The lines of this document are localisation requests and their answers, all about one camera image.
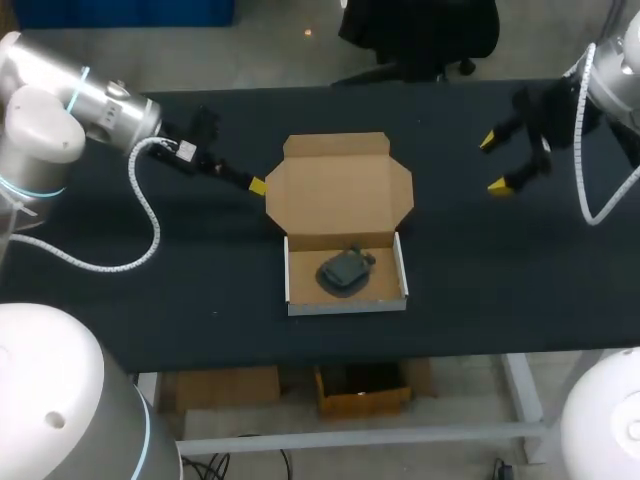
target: cable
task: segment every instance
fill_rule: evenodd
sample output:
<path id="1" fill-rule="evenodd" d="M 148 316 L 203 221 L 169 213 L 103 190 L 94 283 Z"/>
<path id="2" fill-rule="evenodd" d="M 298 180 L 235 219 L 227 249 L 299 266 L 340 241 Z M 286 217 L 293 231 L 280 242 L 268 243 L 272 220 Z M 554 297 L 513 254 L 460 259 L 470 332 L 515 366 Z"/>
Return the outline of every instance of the cable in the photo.
<path id="1" fill-rule="evenodd" d="M 248 434 L 240 435 L 238 438 L 259 436 L 260 435 Z M 280 454 L 282 455 L 284 464 L 287 468 L 287 480 L 293 480 L 293 469 L 291 468 L 291 463 L 289 461 L 289 457 L 287 456 L 287 452 L 285 452 L 284 450 L 280 450 Z M 224 455 L 222 455 L 218 466 L 214 468 L 214 464 L 216 459 L 218 458 L 218 455 L 218 453 L 214 454 L 211 457 L 209 464 L 204 464 L 202 462 L 191 460 L 187 457 L 182 457 L 182 464 L 192 467 L 200 477 L 200 480 L 224 480 L 225 476 L 227 475 L 227 471 L 229 470 L 229 464 L 231 463 L 231 454 L 225 453 Z"/>
<path id="2" fill-rule="evenodd" d="M 611 213 L 613 208 L 618 204 L 622 197 L 624 197 L 629 189 L 640 178 L 640 167 L 636 168 L 634 172 L 620 185 L 618 190 L 612 195 L 606 205 L 600 210 L 595 217 L 591 215 L 589 209 L 589 203 L 587 201 L 587 193 L 584 186 L 584 175 L 582 172 L 582 124 L 584 121 L 584 112 L 587 106 L 587 93 L 589 88 L 589 80 L 591 78 L 591 69 L 593 67 L 593 59 L 596 53 L 596 45 L 590 44 L 586 51 L 586 60 L 584 65 L 584 72 L 582 74 L 582 81 L 580 83 L 580 94 L 578 96 L 578 108 L 576 112 L 576 125 L 573 136 L 573 156 L 574 167 L 576 172 L 576 187 L 578 189 L 578 199 L 580 200 L 580 209 L 582 210 L 582 216 L 586 222 L 595 226 L 602 222 Z"/>
<path id="3" fill-rule="evenodd" d="M 129 181 L 131 183 L 131 188 L 133 189 L 133 193 L 135 194 L 136 198 L 140 202 L 140 205 L 142 205 L 142 208 L 147 213 L 147 216 L 149 217 L 149 222 L 151 222 L 151 227 L 153 228 L 153 240 L 151 241 L 151 245 L 149 246 L 149 249 L 145 252 L 144 255 L 142 255 L 136 261 L 127 263 L 124 265 L 117 265 L 117 266 L 93 265 L 91 263 L 78 260 L 77 258 L 72 257 L 68 253 L 63 252 L 59 248 L 56 248 L 53 245 L 43 240 L 40 240 L 38 238 L 28 237 L 26 235 L 20 235 L 20 234 L 13 234 L 11 235 L 10 239 L 16 242 L 27 243 L 29 245 L 33 245 L 34 247 L 42 248 L 43 250 L 46 250 L 47 252 L 51 253 L 52 255 L 55 255 L 61 260 L 64 260 L 65 262 L 70 263 L 74 267 L 82 268 L 84 270 L 89 270 L 91 272 L 120 273 L 120 272 L 126 272 L 127 270 L 133 270 L 134 268 L 137 268 L 143 263 L 145 263 L 147 260 L 149 260 L 153 256 L 154 253 L 156 253 L 156 250 L 160 245 L 160 222 L 158 222 L 158 217 L 156 217 L 155 213 L 151 209 L 151 206 L 149 205 L 149 202 L 147 202 L 147 199 L 142 193 L 142 190 L 140 189 L 140 185 L 138 185 L 138 180 L 136 178 L 136 160 L 140 155 L 140 153 L 142 152 L 142 150 L 150 145 L 162 145 L 166 149 L 171 150 L 171 147 L 177 145 L 177 143 L 167 138 L 149 137 L 138 142 L 136 146 L 133 148 L 133 150 L 131 150 L 131 154 L 129 155 L 128 172 L 129 172 Z"/>

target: open cardboard box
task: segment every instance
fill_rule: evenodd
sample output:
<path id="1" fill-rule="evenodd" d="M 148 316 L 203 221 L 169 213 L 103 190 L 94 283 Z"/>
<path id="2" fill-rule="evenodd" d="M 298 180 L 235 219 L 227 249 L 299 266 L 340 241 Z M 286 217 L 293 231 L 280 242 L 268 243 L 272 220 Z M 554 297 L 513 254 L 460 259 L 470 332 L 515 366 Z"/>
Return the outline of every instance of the open cardboard box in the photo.
<path id="1" fill-rule="evenodd" d="M 398 223 L 413 208 L 411 172 L 389 156 L 384 133 L 292 135 L 266 179 L 267 214 L 282 227 L 288 313 L 405 310 L 409 289 Z M 349 298 L 326 292 L 318 268 L 357 245 L 376 258 Z"/>

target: white spiral cable wrap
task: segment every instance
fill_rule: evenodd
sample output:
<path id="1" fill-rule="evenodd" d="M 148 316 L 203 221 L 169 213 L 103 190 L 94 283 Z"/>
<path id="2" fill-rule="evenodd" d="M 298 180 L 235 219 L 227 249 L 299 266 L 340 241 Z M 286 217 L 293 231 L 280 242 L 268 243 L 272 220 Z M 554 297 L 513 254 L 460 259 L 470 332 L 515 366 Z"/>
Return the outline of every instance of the white spiral cable wrap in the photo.
<path id="1" fill-rule="evenodd" d="M 624 197 L 629 189 L 640 178 L 640 167 L 636 168 L 634 172 L 629 175 L 622 185 L 618 188 L 616 193 L 609 199 L 606 205 L 600 210 L 595 217 L 591 215 L 589 209 L 589 203 L 587 202 L 587 193 L 584 187 L 584 176 L 582 173 L 582 123 L 584 121 L 584 112 L 587 106 L 587 92 L 589 89 L 589 80 L 591 78 L 591 69 L 593 67 L 593 58 L 596 53 L 596 45 L 590 44 L 586 51 L 586 60 L 584 65 L 584 72 L 582 75 L 582 82 L 580 83 L 580 94 L 578 96 L 578 109 L 576 112 L 576 126 L 573 135 L 573 158 L 574 167 L 576 172 L 576 186 L 578 188 L 578 199 L 580 200 L 580 209 L 582 210 L 582 216 L 589 225 L 595 226 L 602 222 L 618 202 Z M 572 68 L 567 74 L 575 72 L 575 68 Z"/>
<path id="2" fill-rule="evenodd" d="M 131 150 L 131 154 L 129 155 L 129 181 L 131 182 L 131 188 L 133 188 L 133 193 L 136 198 L 142 205 L 142 208 L 147 213 L 149 217 L 149 221 L 151 222 L 151 227 L 153 228 L 153 240 L 149 249 L 146 251 L 144 255 L 142 255 L 139 259 L 134 262 L 127 263 L 125 265 L 117 265 L 111 267 L 105 267 L 101 265 L 93 265 L 91 263 L 83 262 L 82 260 L 78 260 L 77 258 L 72 257 L 68 253 L 63 252 L 59 248 L 54 247 L 53 245 L 39 240 L 37 238 L 28 237 L 26 235 L 13 234 L 11 235 L 11 240 L 16 242 L 28 243 L 29 245 L 33 245 L 34 247 L 42 248 L 47 252 L 55 255 L 56 257 L 64 260 L 71 265 L 82 268 L 84 270 L 89 270 L 91 272 L 97 273 L 120 273 L 126 272 L 127 270 L 133 270 L 134 268 L 139 267 L 147 260 L 149 260 L 160 245 L 160 222 L 158 222 L 158 217 L 156 217 L 155 213 L 151 209 L 149 202 L 145 198 L 142 190 L 140 190 L 140 185 L 138 185 L 138 180 L 136 178 L 136 160 L 143 149 L 150 145 L 162 145 L 167 149 L 171 149 L 172 146 L 177 145 L 173 140 L 169 140 L 167 138 L 162 137 L 149 137 L 141 140 L 136 144 L 136 146 Z"/>

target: black table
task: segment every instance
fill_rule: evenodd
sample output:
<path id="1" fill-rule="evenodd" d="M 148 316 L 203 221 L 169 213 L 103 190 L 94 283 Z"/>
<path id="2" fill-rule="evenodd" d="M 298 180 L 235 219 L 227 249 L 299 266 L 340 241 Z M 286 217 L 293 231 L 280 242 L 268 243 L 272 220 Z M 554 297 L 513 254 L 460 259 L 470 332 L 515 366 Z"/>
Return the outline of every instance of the black table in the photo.
<path id="1" fill-rule="evenodd" d="M 201 103 L 222 118 L 217 152 L 264 176 L 294 133 L 384 131 L 413 172 L 400 226 L 406 312 L 288 318 L 282 233 L 255 195 L 146 159 L 139 179 L 163 228 L 157 256 L 117 275 L 84 272 L 12 244 L 0 301 L 38 302 L 83 321 L 129 371 L 369 361 L 640 344 L 640 188 L 600 227 L 581 217 L 572 153 L 521 195 L 486 187 L 529 155 L 526 135 L 484 156 L 512 82 L 157 94 L 167 118 Z M 151 231 L 125 160 L 87 148 L 48 224 L 32 233 L 83 260 L 118 264 Z M 585 141 L 600 208 L 629 165 L 606 126 Z"/>

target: chair wheel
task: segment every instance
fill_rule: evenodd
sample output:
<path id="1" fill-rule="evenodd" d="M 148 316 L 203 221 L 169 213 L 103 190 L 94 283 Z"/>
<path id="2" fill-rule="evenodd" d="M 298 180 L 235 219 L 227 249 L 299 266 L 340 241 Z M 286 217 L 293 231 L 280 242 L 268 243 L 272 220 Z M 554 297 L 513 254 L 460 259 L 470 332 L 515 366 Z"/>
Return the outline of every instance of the chair wheel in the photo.
<path id="1" fill-rule="evenodd" d="M 473 63 L 468 58 L 465 58 L 460 62 L 460 65 L 458 66 L 458 71 L 460 72 L 460 75 L 468 77 L 469 75 L 471 75 L 473 72 L 476 71 L 476 64 Z"/>

